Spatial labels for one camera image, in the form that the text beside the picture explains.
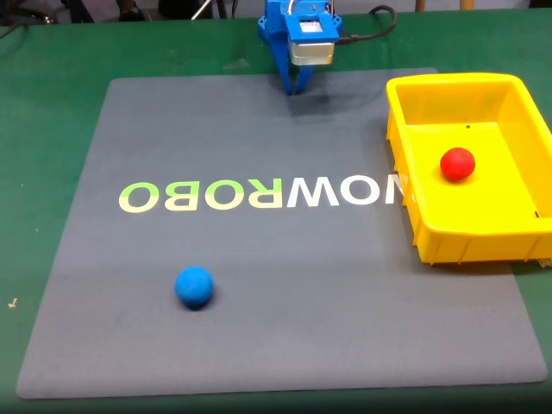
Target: green table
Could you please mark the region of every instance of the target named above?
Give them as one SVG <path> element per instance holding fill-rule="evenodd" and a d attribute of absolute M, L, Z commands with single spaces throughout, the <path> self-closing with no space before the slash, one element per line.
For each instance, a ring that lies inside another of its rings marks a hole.
<path fill-rule="evenodd" d="M 371 16 L 346 16 L 351 33 Z M 120 77 L 276 72 L 256 21 L 32 27 L 0 41 L 0 412 L 550 412 L 534 385 L 21 401 L 16 380 L 108 83 Z M 552 9 L 401 14 L 386 38 L 339 47 L 332 71 L 435 67 L 508 72 L 552 124 Z M 552 371 L 552 272 L 514 266 Z M 17 307 L 10 308 L 14 298 Z"/>

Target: yellow bin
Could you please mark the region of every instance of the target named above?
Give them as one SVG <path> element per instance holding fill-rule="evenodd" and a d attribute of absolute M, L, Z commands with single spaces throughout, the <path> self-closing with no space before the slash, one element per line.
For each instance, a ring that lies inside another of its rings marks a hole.
<path fill-rule="evenodd" d="M 552 136 L 511 75 L 419 75 L 387 83 L 387 140 L 425 263 L 552 258 Z M 475 170 L 443 176 L 464 147 Z"/>

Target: mouse pad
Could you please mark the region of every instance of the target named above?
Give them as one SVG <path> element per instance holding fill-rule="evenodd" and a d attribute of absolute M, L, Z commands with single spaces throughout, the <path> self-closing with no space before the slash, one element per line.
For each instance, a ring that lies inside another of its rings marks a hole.
<path fill-rule="evenodd" d="M 111 82 L 23 398 L 533 382 L 511 269 L 420 262 L 386 81 L 430 69 Z M 174 281 L 211 272 L 187 310 Z"/>

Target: white label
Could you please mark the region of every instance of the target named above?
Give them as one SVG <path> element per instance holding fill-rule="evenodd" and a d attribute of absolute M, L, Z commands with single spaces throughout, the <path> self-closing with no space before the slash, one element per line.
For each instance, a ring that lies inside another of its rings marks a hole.
<path fill-rule="evenodd" d="M 320 22 L 299 22 L 303 33 L 322 33 Z"/>

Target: letter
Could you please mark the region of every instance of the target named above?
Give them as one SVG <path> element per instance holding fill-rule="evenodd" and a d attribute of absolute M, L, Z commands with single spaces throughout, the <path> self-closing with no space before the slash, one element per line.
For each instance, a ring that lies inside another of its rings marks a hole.
<path fill-rule="evenodd" d="M 370 194 L 366 198 L 356 198 L 353 197 L 351 194 L 351 184 L 353 184 L 355 181 L 364 181 L 370 186 Z M 380 196 L 380 187 L 378 186 L 378 183 L 375 182 L 374 179 L 371 179 L 370 177 L 367 177 L 366 175 L 353 175 L 351 177 L 347 177 L 342 182 L 342 196 L 345 198 L 345 200 L 349 201 L 351 204 L 357 204 L 357 205 L 367 205 L 371 204 L 374 201 L 378 199 Z"/>
<path fill-rule="evenodd" d="M 234 199 L 226 204 L 220 204 L 215 200 L 215 191 L 221 185 L 229 185 L 235 191 Z M 232 181 L 231 179 L 221 179 L 215 181 L 205 191 L 205 201 L 207 204 L 215 210 L 230 210 L 240 205 L 243 200 L 243 187 L 240 183 Z"/>
<path fill-rule="evenodd" d="M 387 191 L 386 191 L 386 204 L 393 204 L 395 202 L 395 185 L 400 193 L 404 196 L 403 186 L 400 184 L 400 178 L 397 174 L 389 174 L 387 176 Z"/>
<path fill-rule="evenodd" d="M 296 178 L 293 180 L 292 191 L 290 192 L 290 197 L 287 200 L 287 207 L 295 207 L 297 205 L 297 197 L 299 194 L 299 189 L 303 192 L 304 199 L 307 202 L 309 207 L 317 207 L 320 202 L 320 195 L 322 194 L 322 187 L 326 191 L 326 196 L 328 196 L 329 205 L 339 205 L 337 201 L 336 194 L 334 193 L 331 184 L 329 183 L 328 177 L 318 177 L 317 183 L 314 186 L 314 191 L 311 194 L 307 184 L 304 182 L 303 178 Z"/>
<path fill-rule="evenodd" d="M 273 189 L 268 190 L 258 179 L 250 179 L 249 182 L 257 191 L 249 194 L 249 203 L 257 209 L 281 209 L 282 208 L 282 179 L 273 179 Z M 273 201 L 259 201 L 259 197 L 272 196 Z"/>
<path fill-rule="evenodd" d="M 179 187 L 190 187 L 190 192 L 176 192 Z M 166 187 L 169 198 L 165 201 L 165 207 L 170 211 L 194 211 L 198 209 L 199 181 L 178 181 Z M 188 200 L 188 204 L 176 204 L 179 200 Z"/>
<path fill-rule="evenodd" d="M 145 188 L 149 191 L 149 200 L 140 207 L 134 207 L 129 203 L 130 193 L 137 188 Z M 157 200 L 159 200 L 159 190 L 155 185 L 151 183 L 134 183 L 122 190 L 119 196 L 119 205 L 128 213 L 143 213 L 152 209 L 157 204 Z"/>

